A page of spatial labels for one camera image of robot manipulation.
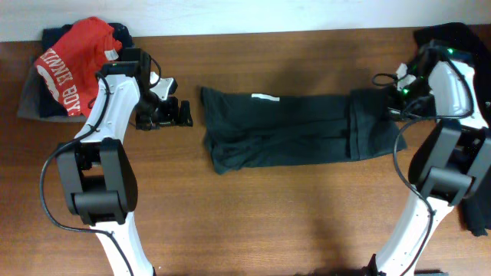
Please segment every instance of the white wall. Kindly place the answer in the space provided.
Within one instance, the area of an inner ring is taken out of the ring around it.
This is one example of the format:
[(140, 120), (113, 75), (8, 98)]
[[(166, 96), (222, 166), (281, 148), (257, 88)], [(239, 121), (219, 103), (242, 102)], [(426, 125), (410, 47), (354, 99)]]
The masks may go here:
[(491, 22), (490, 0), (0, 0), (0, 41), (92, 15), (133, 36), (207, 35)]

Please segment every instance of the dark cloth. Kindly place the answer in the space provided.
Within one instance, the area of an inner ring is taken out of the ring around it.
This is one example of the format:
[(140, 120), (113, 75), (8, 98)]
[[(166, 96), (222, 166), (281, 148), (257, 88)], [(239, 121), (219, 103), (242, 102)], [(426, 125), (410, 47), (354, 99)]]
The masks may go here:
[[(43, 52), (46, 52), (49, 48), (53, 47), (60, 38), (71, 30), (73, 25), (64, 25), (61, 28), (48, 28), (43, 30), (41, 37), (41, 46)], [(120, 23), (109, 23), (109, 26), (114, 28), (113, 38), (121, 42), (123, 48), (131, 48), (134, 46), (133, 39), (126, 26)], [(48, 88), (45, 82), (40, 83), (39, 88), (39, 117), (53, 117), (53, 116), (68, 116), (68, 112), (60, 103), (58, 103)]]
[[(432, 39), (445, 41), (450, 47), (468, 51), (473, 54), (474, 90), (481, 99), (479, 109), (484, 119), (491, 122), (491, 110), (484, 102), (491, 101), (491, 54), (484, 43), (463, 23), (449, 23), (414, 32), (418, 47)], [(463, 219), (475, 236), (487, 235), (486, 228), (491, 229), (491, 179), (487, 177), (476, 194), (464, 199), (461, 204)]]
[[(386, 90), (280, 97), (201, 90), (205, 145), (215, 171), (370, 159), (392, 152), (398, 128), (383, 119)], [(406, 148), (401, 140), (399, 149)]]

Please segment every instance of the table surface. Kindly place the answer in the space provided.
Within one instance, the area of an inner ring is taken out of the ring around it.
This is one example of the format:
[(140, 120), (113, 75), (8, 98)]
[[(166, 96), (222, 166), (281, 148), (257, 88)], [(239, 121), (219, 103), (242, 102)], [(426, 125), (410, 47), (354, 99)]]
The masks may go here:
[[(491, 27), (473, 27), (491, 45)], [(388, 240), (408, 190), (391, 156), (356, 163), (242, 169), (219, 176), (203, 147), (199, 87), (230, 93), (347, 94), (413, 57), (413, 28), (135, 38), (179, 83), (195, 126), (153, 132), (128, 127), (124, 148), (137, 176), (135, 211), (143, 248), (157, 275), (308, 273), (361, 268)], [(41, 166), (80, 123), (15, 116), (38, 42), (0, 44), (0, 274), (111, 275), (94, 235), (55, 228), (41, 210)], [(407, 168), (433, 127), (420, 123), (400, 153)], [(83, 226), (64, 202), (58, 171), (46, 198), (61, 222)], [(474, 238), (453, 212), (417, 267), (488, 275), (491, 239)]]

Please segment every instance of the clothing tag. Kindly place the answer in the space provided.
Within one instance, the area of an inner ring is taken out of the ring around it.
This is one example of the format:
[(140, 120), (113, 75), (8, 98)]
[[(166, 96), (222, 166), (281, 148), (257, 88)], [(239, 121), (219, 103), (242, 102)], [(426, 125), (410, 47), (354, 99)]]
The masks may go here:
[(106, 58), (108, 61), (115, 61), (117, 60), (117, 58), (119, 57), (117, 55), (117, 52), (116, 50), (109, 50), (109, 51), (104, 51), (104, 53), (106, 54)]
[(279, 101), (279, 97), (273, 97), (266, 94), (253, 94), (251, 97), (257, 97), (259, 99), (264, 99), (264, 100)]

